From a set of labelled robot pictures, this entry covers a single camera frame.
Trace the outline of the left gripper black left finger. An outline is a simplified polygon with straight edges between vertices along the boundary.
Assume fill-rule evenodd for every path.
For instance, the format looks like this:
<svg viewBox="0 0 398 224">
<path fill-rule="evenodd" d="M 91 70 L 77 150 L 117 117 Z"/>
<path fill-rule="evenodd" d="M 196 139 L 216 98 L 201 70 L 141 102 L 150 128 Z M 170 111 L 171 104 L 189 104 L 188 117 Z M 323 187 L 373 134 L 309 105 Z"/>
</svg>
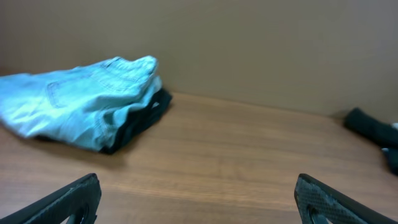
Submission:
<svg viewBox="0 0 398 224">
<path fill-rule="evenodd" d="M 94 224 L 100 200 L 100 182 L 90 173 L 2 218 L 1 224 Z"/>
</svg>

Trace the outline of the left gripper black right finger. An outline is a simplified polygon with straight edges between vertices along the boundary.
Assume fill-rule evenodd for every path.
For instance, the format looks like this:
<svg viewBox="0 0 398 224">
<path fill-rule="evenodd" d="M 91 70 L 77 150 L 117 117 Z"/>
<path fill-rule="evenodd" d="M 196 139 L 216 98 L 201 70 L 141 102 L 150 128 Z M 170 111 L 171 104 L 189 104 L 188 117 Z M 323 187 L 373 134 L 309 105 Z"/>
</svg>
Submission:
<svg viewBox="0 0 398 224">
<path fill-rule="evenodd" d="M 397 224 L 308 174 L 299 174 L 294 198 L 303 224 Z"/>
</svg>

